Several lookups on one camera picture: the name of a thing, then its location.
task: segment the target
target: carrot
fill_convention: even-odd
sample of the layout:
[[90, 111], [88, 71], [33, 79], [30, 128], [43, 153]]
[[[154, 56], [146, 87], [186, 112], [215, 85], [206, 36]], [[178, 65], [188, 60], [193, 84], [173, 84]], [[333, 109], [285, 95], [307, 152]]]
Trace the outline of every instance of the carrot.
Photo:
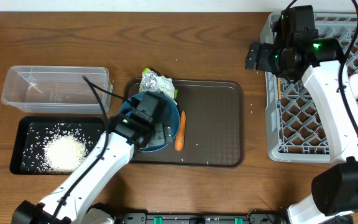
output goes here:
[[185, 146], [185, 128], [186, 128], [186, 112], [182, 111], [180, 115], [180, 126], [175, 140], [175, 150], [181, 151]]

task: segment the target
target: baking tray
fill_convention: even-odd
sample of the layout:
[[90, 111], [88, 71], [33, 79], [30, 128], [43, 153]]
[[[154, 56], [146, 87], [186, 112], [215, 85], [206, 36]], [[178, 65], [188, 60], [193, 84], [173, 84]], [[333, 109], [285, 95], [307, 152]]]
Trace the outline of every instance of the baking tray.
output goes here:
[[[141, 79], [126, 86], [139, 92]], [[186, 111], [185, 147], [136, 153], [131, 162], [182, 166], [236, 167], [244, 160], [244, 92], [234, 82], [173, 80], [178, 109]]]
[[10, 170], [13, 174], [51, 174], [40, 172], [37, 167], [42, 162], [35, 155], [43, 155], [42, 144], [45, 137], [52, 137], [49, 131], [59, 126], [61, 133], [76, 130], [87, 140], [86, 149], [90, 153], [104, 132], [103, 121], [100, 118], [76, 118], [76, 117], [43, 117], [27, 116], [20, 120], [17, 129], [16, 141], [13, 148]]

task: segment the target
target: plastic crate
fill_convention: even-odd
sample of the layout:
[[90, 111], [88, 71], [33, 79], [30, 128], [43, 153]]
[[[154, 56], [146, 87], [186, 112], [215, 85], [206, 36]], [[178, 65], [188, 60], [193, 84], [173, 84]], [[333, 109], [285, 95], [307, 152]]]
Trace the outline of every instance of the plastic crate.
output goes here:
[[[271, 13], [260, 41], [273, 43], [271, 28], [280, 13]], [[355, 14], [314, 14], [319, 37], [337, 38], [345, 52], [356, 29]], [[347, 60], [349, 74], [358, 73], [358, 37]], [[265, 109], [268, 155], [280, 162], [329, 162], [327, 139], [317, 109], [301, 82], [295, 85], [265, 73]]]

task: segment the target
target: blue bowl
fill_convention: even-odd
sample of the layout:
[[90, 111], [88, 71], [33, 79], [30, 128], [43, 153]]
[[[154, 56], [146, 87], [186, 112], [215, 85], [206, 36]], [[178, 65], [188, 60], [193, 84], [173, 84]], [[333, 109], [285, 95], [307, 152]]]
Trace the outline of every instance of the blue bowl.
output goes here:
[[[156, 92], [153, 92], [153, 93], [158, 94], [159, 96], [161, 96], [162, 98], [164, 98], [168, 101], [168, 104], [162, 113], [162, 123], [164, 126], [171, 126], [171, 132], [172, 132], [172, 136], [173, 136], [172, 139], [173, 139], [173, 142], [175, 142], [175, 137], [177, 136], [177, 133], [179, 130], [179, 124], [180, 124], [180, 116], [179, 116], [178, 108], [171, 98], [165, 96], [164, 94], [160, 94], [160, 93], [156, 93]], [[138, 100], [142, 100], [143, 97], [145, 96], [145, 94], [146, 94], [146, 92], [141, 92], [141, 93], [138, 93], [132, 97], [137, 98]], [[119, 112], [121, 113], [124, 109], [129, 108], [129, 107], [130, 107], [130, 104], [128, 102], [125, 102], [119, 109]], [[169, 143], [161, 145], [161, 146], [152, 146], [152, 147], [145, 149], [142, 152], [155, 152], [155, 151], [165, 148], [167, 145], [169, 145]]]

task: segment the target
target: wooden table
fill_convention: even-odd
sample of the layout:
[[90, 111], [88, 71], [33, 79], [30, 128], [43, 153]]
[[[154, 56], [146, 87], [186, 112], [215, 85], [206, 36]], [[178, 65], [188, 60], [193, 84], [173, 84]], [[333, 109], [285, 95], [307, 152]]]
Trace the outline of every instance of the wooden table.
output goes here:
[[[114, 89], [152, 67], [171, 78], [231, 80], [245, 100], [246, 158], [235, 169], [128, 165], [96, 202], [150, 212], [248, 213], [278, 210], [309, 195], [326, 164], [274, 162], [267, 156], [265, 77], [244, 69], [268, 13], [0, 12], [0, 223], [25, 199], [37, 203], [64, 175], [9, 172], [17, 124], [27, 114], [1, 103], [13, 65], [106, 67]], [[109, 115], [117, 113], [114, 100]], [[354, 215], [358, 223], [358, 214]]]

